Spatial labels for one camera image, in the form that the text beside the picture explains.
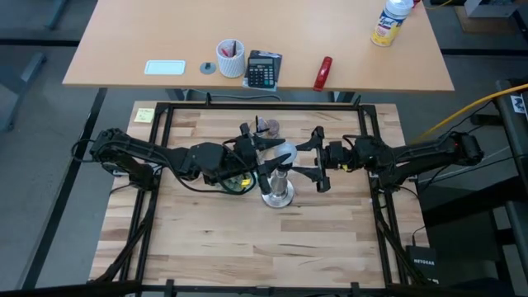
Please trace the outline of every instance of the white cup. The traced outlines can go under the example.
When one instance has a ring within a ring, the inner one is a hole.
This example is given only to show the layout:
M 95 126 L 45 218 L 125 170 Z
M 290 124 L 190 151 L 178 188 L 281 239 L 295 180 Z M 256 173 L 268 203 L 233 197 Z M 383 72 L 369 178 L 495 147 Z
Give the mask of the white cup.
M 222 49 L 228 55 L 233 54 L 233 43 L 237 43 L 237 52 L 234 57 L 226 57 Z M 246 59 L 244 56 L 245 49 L 242 42 L 234 39 L 223 40 L 216 46 L 216 57 L 218 58 L 218 66 L 220 73 L 226 78 L 237 78 L 246 71 Z

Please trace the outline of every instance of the yellow cable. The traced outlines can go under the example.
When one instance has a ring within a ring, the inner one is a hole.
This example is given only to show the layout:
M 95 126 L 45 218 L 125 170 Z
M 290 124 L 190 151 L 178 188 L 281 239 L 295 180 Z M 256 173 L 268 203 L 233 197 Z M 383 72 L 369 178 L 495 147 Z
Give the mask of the yellow cable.
M 432 9 L 437 9 L 437 8 L 443 7 L 443 6 L 445 6 L 445 5 L 447 5 L 447 4 L 451 3 L 451 2 L 453 2 L 453 0 L 447 0 L 446 2 L 443 2 L 442 4 L 440 4 L 439 6 L 436 6 L 436 7 L 427 7 L 425 5 L 424 5 L 424 7 L 426 9 L 431 9 L 432 10 Z
M 465 113 L 466 111 L 468 111 L 469 109 L 479 105 L 479 104 L 482 104 L 486 101 L 489 101 L 489 100 L 492 100 L 493 98 L 496 98 L 496 97 L 499 97 L 499 96 L 502 96 L 502 95 L 506 95 L 508 93 L 511 93 L 511 92 L 515 92 L 515 91 L 519 91 L 519 90 L 522 90 L 522 89 L 525 89 L 525 88 L 528 88 L 528 83 L 526 84 L 523 84 L 519 87 L 511 87 L 507 90 L 504 90 L 504 91 L 500 91 L 500 92 L 496 92 L 496 93 L 493 93 L 491 95 L 488 95 L 484 98 L 481 98 L 481 99 L 478 99 L 477 101 L 469 104 L 468 106 L 462 108 L 461 110 L 457 111 L 456 113 L 450 115 L 449 117 L 447 117 L 445 120 L 441 121 L 440 123 L 438 123 L 436 126 L 430 128 L 429 130 L 427 130 L 426 132 L 424 132 L 422 135 L 418 136 L 415 140 L 413 140 L 413 143 L 416 143 L 418 142 L 420 139 L 428 136 L 429 134 L 431 134 L 432 132 L 434 132 L 435 130 L 437 130 L 438 128 L 442 127 L 443 125 L 451 122 L 455 117 L 457 116 L 460 116 L 462 115 L 463 113 Z

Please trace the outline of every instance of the white spray can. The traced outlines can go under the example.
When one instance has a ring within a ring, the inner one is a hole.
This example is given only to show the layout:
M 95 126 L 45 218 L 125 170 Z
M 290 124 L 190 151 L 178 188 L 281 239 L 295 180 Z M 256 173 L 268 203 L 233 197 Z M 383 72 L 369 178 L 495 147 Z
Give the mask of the white spray can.
M 413 5 L 413 0 L 387 0 L 370 38 L 372 42 L 379 46 L 390 46 Z

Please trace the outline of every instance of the wooden tabletop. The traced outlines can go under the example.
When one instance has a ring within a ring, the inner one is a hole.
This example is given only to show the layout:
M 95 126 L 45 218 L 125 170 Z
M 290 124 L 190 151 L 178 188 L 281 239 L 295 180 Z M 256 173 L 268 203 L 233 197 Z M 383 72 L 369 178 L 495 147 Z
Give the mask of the wooden tabletop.
M 370 41 L 386 0 L 99 0 L 64 83 L 96 87 L 239 88 L 217 70 L 216 45 L 284 55 L 278 86 L 312 89 L 325 56 L 329 91 L 453 91 L 426 10 L 419 3 L 388 48 Z M 181 76 L 147 76 L 153 59 L 186 61 Z
M 156 102 L 136 102 L 128 134 L 148 140 L 150 124 L 134 123 L 140 107 Z M 378 105 L 379 127 L 388 145 L 403 144 L 395 105 Z M 343 134 L 359 134 L 357 114 L 352 111 L 212 111 L 175 110 L 168 147 L 190 147 L 205 141 L 221 143 L 239 134 L 243 122 L 258 114 L 280 122 L 280 135 L 300 144 L 316 125 L 322 125 L 328 141 Z M 162 118 L 160 132 L 165 120 Z M 299 153 L 295 163 L 312 166 L 314 153 Z M 367 174 L 329 171 L 332 189 L 316 192 L 306 177 L 292 172 L 293 204 L 282 210 L 264 205 L 258 187 L 244 196 L 201 194 L 183 188 L 169 172 L 163 173 L 153 232 L 148 249 L 144 283 L 178 285 L 383 287 L 378 242 Z M 116 178 L 114 187 L 128 183 Z M 211 189 L 200 178 L 191 183 Z M 405 186 L 415 190 L 414 185 Z M 124 247 L 136 190 L 125 188 L 111 195 L 90 277 L 112 263 Z M 149 198 L 145 198 L 144 210 Z M 417 198 L 394 193 L 402 243 L 424 225 Z M 427 245 L 425 231 L 417 241 Z M 136 248 L 131 277 L 137 263 Z M 398 275 L 389 246 L 394 281 Z

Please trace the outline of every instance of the calculator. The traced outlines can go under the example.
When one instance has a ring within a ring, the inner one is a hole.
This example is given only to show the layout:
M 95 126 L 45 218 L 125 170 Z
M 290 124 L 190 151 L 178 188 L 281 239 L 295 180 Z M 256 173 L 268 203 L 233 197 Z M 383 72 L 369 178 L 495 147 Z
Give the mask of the calculator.
M 247 62 L 247 84 L 249 87 L 274 87 L 275 65 L 273 58 L 249 58 Z

